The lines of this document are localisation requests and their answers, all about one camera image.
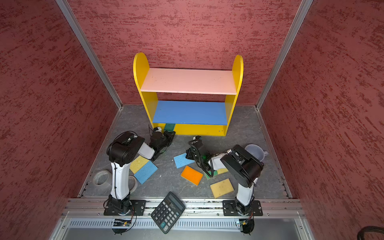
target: pink shelf board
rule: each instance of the pink shelf board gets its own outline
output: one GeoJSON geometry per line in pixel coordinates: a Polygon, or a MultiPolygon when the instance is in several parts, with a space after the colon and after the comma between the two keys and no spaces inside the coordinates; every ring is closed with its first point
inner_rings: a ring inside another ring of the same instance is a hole
{"type": "Polygon", "coordinates": [[[140,90],[236,95],[232,71],[150,68],[140,90]]]}

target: calculator screen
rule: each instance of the calculator screen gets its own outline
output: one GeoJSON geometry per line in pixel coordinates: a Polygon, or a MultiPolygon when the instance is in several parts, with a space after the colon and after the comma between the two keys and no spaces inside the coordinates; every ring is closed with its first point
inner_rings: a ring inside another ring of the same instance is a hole
{"type": "Polygon", "coordinates": [[[179,201],[177,201],[172,195],[169,195],[169,198],[177,205],[177,207],[180,209],[180,210],[183,210],[183,206],[180,205],[179,201]]]}

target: orange sponge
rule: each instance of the orange sponge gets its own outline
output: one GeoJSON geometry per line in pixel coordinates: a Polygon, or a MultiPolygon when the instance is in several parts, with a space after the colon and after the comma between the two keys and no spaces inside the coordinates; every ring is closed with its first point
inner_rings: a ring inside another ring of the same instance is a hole
{"type": "Polygon", "coordinates": [[[191,167],[186,166],[184,171],[181,173],[181,176],[197,186],[200,183],[203,174],[201,172],[197,172],[191,167]]]}

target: wallpaper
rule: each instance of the wallpaper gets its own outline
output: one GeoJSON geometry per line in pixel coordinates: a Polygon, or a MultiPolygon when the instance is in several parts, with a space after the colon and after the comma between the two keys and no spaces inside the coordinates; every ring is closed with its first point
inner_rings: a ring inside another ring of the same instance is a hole
{"type": "Polygon", "coordinates": [[[0,238],[47,239],[117,107],[54,0],[0,3],[0,238]]]}
{"type": "MultiPolygon", "coordinates": [[[[301,0],[68,0],[124,104],[142,104],[133,59],[152,68],[231,70],[244,58],[238,104],[256,104],[301,0]]],[[[225,96],[159,94],[160,100],[225,96]]]]}
{"type": "Polygon", "coordinates": [[[383,1],[315,0],[262,106],[317,240],[384,227],[383,13],[383,1]]]}

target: blue shelf board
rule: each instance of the blue shelf board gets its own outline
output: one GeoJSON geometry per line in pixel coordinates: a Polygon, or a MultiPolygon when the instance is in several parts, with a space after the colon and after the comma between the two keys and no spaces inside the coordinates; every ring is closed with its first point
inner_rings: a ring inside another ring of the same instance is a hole
{"type": "Polygon", "coordinates": [[[225,103],[159,101],[154,123],[227,125],[225,103]]]}

